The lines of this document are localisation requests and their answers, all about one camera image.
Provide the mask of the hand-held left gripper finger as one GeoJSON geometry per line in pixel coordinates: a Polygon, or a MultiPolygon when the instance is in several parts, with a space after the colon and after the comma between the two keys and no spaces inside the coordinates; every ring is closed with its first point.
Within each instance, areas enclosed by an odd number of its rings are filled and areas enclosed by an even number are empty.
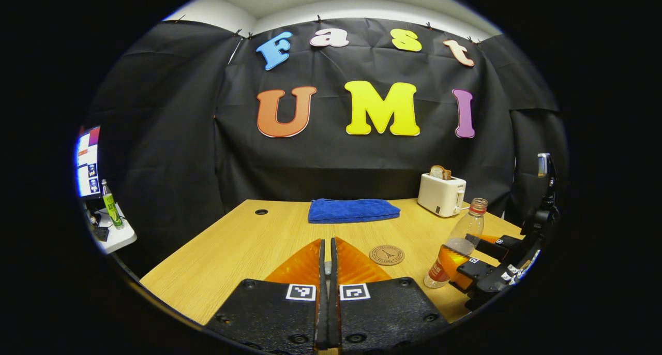
{"type": "Polygon", "coordinates": [[[449,327],[411,277],[390,277],[339,237],[332,256],[331,338],[340,353],[408,353],[449,327]]]}
{"type": "Polygon", "coordinates": [[[316,239],[264,280],[243,279],[206,328],[266,353],[317,355],[327,347],[324,252],[324,240],[316,239]]]}

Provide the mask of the clear plastic water bottle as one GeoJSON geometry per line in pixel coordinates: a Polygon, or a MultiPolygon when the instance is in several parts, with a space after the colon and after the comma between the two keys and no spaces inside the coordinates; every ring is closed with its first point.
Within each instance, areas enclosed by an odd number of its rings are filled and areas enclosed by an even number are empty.
{"type": "Polygon", "coordinates": [[[442,242],[437,259],[424,276],[426,287],[437,289],[456,279],[457,268],[470,259],[477,245],[476,241],[467,239],[467,236],[477,237],[483,233],[488,204],[488,200],[483,198],[471,200],[468,213],[454,225],[442,242]]]}

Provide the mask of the round brown coaster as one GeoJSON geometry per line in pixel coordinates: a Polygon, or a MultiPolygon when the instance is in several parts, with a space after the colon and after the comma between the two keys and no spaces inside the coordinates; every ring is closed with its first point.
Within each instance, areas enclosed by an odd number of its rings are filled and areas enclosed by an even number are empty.
{"type": "Polygon", "coordinates": [[[400,247],[388,244],[373,247],[367,256],[382,266],[397,265],[405,259],[405,253],[400,247]]]}

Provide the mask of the green drink bottle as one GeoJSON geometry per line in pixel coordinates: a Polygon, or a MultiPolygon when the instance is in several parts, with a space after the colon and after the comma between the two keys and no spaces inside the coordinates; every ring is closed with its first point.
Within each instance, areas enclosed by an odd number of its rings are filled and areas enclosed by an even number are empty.
{"type": "Polygon", "coordinates": [[[116,202],[114,201],[113,193],[111,192],[106,180],[102,180],[101,184],[102,184],[102,199],[104,201],[104,204],[106,205],[107,214],[111,219],[111,223],[113,223],[114,228],[120,230],[125,225],[122,221],[122,217],[120,216],[116,208],[116,202]]]}

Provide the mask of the white toaster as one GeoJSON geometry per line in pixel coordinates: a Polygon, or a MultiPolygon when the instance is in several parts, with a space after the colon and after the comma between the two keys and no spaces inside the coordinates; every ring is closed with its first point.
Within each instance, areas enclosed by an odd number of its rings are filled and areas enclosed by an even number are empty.
{"type": "Polygon", "coordinates": [[[467,183],[451,177],[440,180],[427,173],[421,175],[417,203],[439,217],[452,217],[460,213],[467,183]]]}

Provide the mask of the blue folded towel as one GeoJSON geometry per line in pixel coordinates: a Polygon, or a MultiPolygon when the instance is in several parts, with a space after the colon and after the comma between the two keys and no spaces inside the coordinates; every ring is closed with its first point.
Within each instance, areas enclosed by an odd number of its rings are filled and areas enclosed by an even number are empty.
{"type": "Polygon", "coordinates": [[[400,216],[400,209],[382,199],[312,200],[308,221],[312,224],[364,223],[393,219],[400,216]]]}

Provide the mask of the white side table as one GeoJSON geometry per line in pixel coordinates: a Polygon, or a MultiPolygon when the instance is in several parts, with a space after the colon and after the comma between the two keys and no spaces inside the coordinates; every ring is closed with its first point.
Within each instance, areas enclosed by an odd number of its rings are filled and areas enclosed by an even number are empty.
{"type": "Polygon", "coordinates": [[[91,225],[91,233],[92,233],[93,241],[98,246],[98,248],[101,251],[103,251],[105,254],[116,252],[119,249],[132,244],[138,238],[131,224],[125,218],[125,214],[123,212],[123,209],[120,207],[120,204],[117,203],[115,207],[123,223],[123,227],[121,229],[116,228],[116,226],[111,221],[111,218],[107,214],[106,209],[102,209],[101,211],[97,211],[94,213],[90,213],[89,211],[86,212],[88,215],[89,223],[91,223],[90,219],[92,217],[94,219],[99,218],[96,224],[91,225]],[[106,240],[100,240],[96,237],[96,235],[93,232],[95,226],[108,228],[108,234],[106,240]]]}

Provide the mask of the computer monitor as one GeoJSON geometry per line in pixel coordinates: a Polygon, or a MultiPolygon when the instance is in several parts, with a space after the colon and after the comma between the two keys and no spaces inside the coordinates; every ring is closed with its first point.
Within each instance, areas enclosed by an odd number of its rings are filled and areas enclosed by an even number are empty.
{"type": "Polygon", "coordinates": [[[76,185],[83,199],[101,197],[101,179],[98,169],[100,126],[84,131],[76,142],[76,185]]]}

